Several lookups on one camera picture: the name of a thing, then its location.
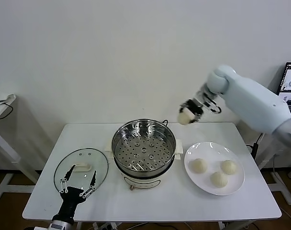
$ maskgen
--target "glass lid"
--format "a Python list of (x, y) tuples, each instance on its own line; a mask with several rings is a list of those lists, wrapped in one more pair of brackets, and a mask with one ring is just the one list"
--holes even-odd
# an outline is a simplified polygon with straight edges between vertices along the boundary
[(54, 185), (58, 191), (62, 190), (61, 180), (70, 174), (70, 170), (72, 173), (67, 186), (86, 191), (95, 177), (94, 187), (97, 190), (107, 175), (108, 161), (105, 155), (96, 149), (87, 148), (72, 152), (59, 163), (54, 173)]

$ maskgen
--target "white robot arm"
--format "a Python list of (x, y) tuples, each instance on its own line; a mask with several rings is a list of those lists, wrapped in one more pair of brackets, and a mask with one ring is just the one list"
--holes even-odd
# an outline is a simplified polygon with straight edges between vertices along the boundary
[(239, 76), (226, 65), (211, 72), (195, 97), (181, 105), (179, 123), (186, 125), (198, 121), (203, 107), (220, 113), (221, 108), (214, 101), (217, 95), (250, 128), (271, 134), (291, 147), (291, 113), (287, 103), (256, 81)]

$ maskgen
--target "metal rim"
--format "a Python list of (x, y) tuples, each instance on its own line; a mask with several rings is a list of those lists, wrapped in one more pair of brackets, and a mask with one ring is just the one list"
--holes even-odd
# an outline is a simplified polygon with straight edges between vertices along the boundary
[[(175, 153), (175, 149), (176, 149), (176, 139), (175, 139), (175, 136), (174, 136), (173, 132), (171, 131), (171, 129), (170, 129), (167, 125), (165, 125), (164, 123), (162, 123), (162, 122), (160, 122), (160, 121), (156, 121), (156, 120), (152, 120), (152, 119), (146, 119), (146, 118), (136, 119), (136, 120), (133, 120), (133, 121), (129, 121), (129, 122), (125, 123), (124, 125), (122, 125), (120, 128), (117, 129), (117, 131), (114, 133), (114, 135), (113, 135), (113, 137), (112, 137), (112, 143), (111, 143), (111, 145), (112, 145), (113, 142), (114, 142), (114, 139), (115, 139), (115, 137), (116, 137), (116, 134), (117, 134), (121, 129), (123, 129), (124, 127), (126, 127), (127, 125), (129, 125), (129, 124), (131, 124), (131, 123), (139, 122), (139, 121), (140, 121), (140, 122), (142, 122), (142, 121), (143, 121), (143, 122), (146, 122), (146, 121), (147, 121), (147, 122), (158, 123), (158, 124), (164, 126), (164, 127), (165, 127), (169, 132), (170, 132), (172, 138), (175, 140), (175, 148), (174, 148), (173, 153), (171, 154), (169, 160), (168, 160), (167, 162), (165, 162), (165, 165), (166, 165), (166, 164), (170, 164), (170, 161), (172, 161), (172, 159), (174, 158), (174, 153)], [(123, 166), (124, 168), (126, 168), (126, 169), (128, 169), (128, 170), (131, 170), (131, 169), (129, 169), (126, 165), (124, 165), (123, 163), (121, 163), (121, 162), (117, 159), (117, 157), (115, 156), (115, 153), (114, 153), (113, 149), (112, 149), (112, 155), (113, 155), (113, 157), (114, 157), (114, 160), (117, 161), (117, 164), (120, 164), (120, 165)], [(156, 169), (153, 169), (153, 170), (150, 170), (150, 171), (137, 171), (137, 172), (139, 172), (139, 173), (148, 173), (148, 172), (155, 173), (155, 171), (156, 171), (156, 170), (159, 170), (159, 169), (160, 169), (160, 168), (156, 168)]]
[(80, 150), (89, 150), (89, 149), (90, 149), (90, 150), (96, 150), (96, 151), (100, 152), (100, 153), (105, 157), (105, 159), (106, 159), (106, 162), (107, 162), (107, 172), (106, 172), (106, 174), (105, 174), (104, 179), (102, 180), (102, 183), (101, 183), (101, 184), (103, 184), (103, 182), (105, 181), (105, 179), (106, 179), (106, 177), (107, 177), (107, 173), (108, 173), (108, 170), (109, 170), (109, 163), (108, 163), (108, 159), (107, 159), (107, 157), (105, 156), (105, 154), (104, 154), (103, 152), (101, 152), (101, 151), (98, 150), (98, 149), (94, 149), (94, 148), (82, 148), (82, 149), (78, 149), (78, 150), (75, 150), (75, 151), (69, 153), (67, 156), (65, 156), (65, 157), (61, 160), (61, 162), (60, 162), (60, 163), (58, 164), (58, 166), (56, 167), (56, 169), (55, 169), (55, 171), (54, 171), (54, 175), (53, 175), (53, 183), (54, 183), (54, 186), (55, 186), (55, 188), (56, 188), (57, 191), (59, 191), (59, 190), (57, 189), (57, 186), (56, 186), (56, 184), (55, 184), (55, 179), (54, 179), (54, 178), (55, 178), (55, 174), (56, 174), (56, 171), (57, 171), (59, 165), (64, 161), (65, 158), (67, 158), (68, 156), (70, 156), (72, 153), (75, 153), (75, 152), (80, 151)]
[(167, 167), (164, 171), (162, 171), (162, 172), (160, 172), (160, 173), (158, 173), (158, 174), (156, 174), (156, 175), (154, 175), (154, 176), (148, 176), (148, 177), (138, 177), (138, 176), (130, 175), (130, 174), (128, 174), (127, 172), (125, 172), (121, 167), (119, 167), (118, 162), (117, 162), (116, 160), (114, 160), (114, 161), (115, 161), (115, 164), (116, 164), (117, 168), (118, 168), (122, 173), (124, 173), (125, 175), (127, 175), (127, 176), (129, 176), (129, 177), (131, 177), (131, 178), (137, 179), (137, 180), (149, 180), (149, 179), (154, 179), (154, 178), (156, 178), (156, 177), (159, 177), (159, 176), (163, 175), (164, 173), (166, 173), (166, 172), (171, 168), (171, 166), (172, 166), (172, 164), (173, 164), (173, 162), (174, 162), (174, 160), (175, 160), (175, 156), (173, 156), (173, 157), (171, 158), (171, 160), (172, 160), (172, 162), (168, 165), (168, 167)]

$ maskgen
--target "white plate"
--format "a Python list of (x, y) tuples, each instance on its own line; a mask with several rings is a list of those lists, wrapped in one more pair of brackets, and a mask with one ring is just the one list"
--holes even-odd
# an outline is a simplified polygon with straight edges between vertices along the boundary
[[(206, 160), (208, 168), (205, 173), (200, 174), (192, 170), (191, 161), (197, 158)], [(234, 161), (237, 165), (237, 172), (234, 175), (226, 175), (228, 180), (227, 185), (223, 188), (217, 188), (212, 184), (210, 176), (217, 171), (223, 172), (220, 164), (225, 160)], [(238, 157), (232, 151), (217, 143), (201, 142), (192, 145), (185, 154), (184, 162), (185, 169), (192, 181), (199, 188), (214, 195), (224, 196), (233, 194), (241, 188), (245, 181), (245, 171)]]

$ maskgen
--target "laptop screen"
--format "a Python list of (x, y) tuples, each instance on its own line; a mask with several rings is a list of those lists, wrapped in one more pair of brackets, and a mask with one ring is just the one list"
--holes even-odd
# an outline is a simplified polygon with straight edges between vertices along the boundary
[(291, 64), (287, 63), (283, 79), (280, 83), (278, 96), (291, 105)]

